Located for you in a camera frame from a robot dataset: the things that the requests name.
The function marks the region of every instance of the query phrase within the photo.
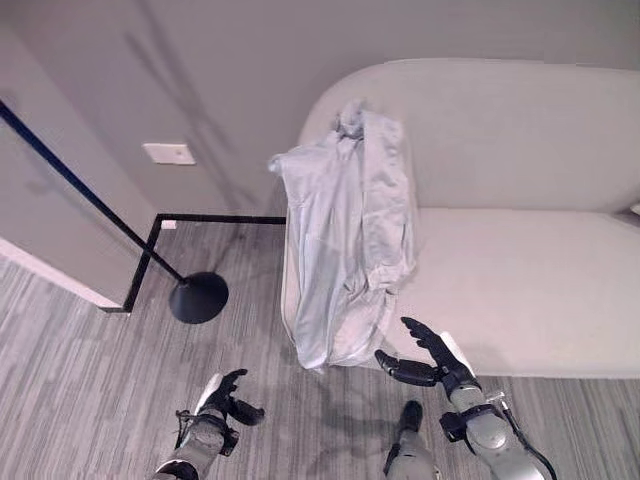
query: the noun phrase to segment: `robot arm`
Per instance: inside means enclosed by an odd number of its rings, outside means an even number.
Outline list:
[[[203,480],[218,454],[229,456],[238,442],[238,432],[227,425],[227,415],[245,425],[257,425],[264,410],[231,396],[236,380],[247,370],[215,374],[200,397],[194,415],[176,412],[180,431],[175,450],[152,480]]]
[[[398,381],[426,387],[442,382],[455,409],[440,419],[449,441],[464,441],[469,450],[489,467],[495,480],[544,480],[533,457],[540,460],[551,478],[556,480],[551,464],[531,446],[520,430],[503,400],[504,394],[500,392],[493,398],[484,395],[453,338],[448,334],[441,337],[412,318],[403,317],[402,322],[411,336],[418,339],[418,346],[429,350],[436,367],[398,360],[382,350],[376,351],[376,359]],[[500,401],[500,408],[494,404],[497,401]]]

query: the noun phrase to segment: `gray carpet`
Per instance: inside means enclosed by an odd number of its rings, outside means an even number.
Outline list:
[[[279,318],[283,226],[182,224],[158,249],[182,272],[216,267],[231,288],[217,321],[183,325],[171,279],[145,277],[134,312],[106,314],[0,261],[0,479],[144,478],[216,371],[249,369],[238,396],[267,411],[238,427],[210,478],[379,479],[403,403],[421,399],[423,435],[445,479],[488,479],[438,419],[440,389],[379,371],[302,370]],[[640,381],[482,379],[503,388],[564,480],[640,478]]]

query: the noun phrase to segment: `black lamp pole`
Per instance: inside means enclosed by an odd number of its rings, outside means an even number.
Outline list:
[[[173,315],[185,323],[204,323],[213,319],[229,299],[229,289],[224,279],[214,272],[198,272],[188,277],[180,275],[164,258],[150,248],[129,225],[111,210],[93,191],[47,147],[15,113],[0,100],[2,119],[40,154],[44,160],[69,182],[84,198],[116,225],[127,237],[153,258],[178,284],[169,296]]]

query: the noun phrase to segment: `gray wall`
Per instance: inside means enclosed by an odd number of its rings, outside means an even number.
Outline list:
[[[485,57],[640,69],[637,0],[15,0],[14,28],[158,211],[279,214],[265,165],[359,68]],[[199,165],[140,144],[186,140]]]
[[[155,210],[0,24],[0,96],[107,204],[146,238]],[[0,121],[0,237],[122,304],[140,251]]]

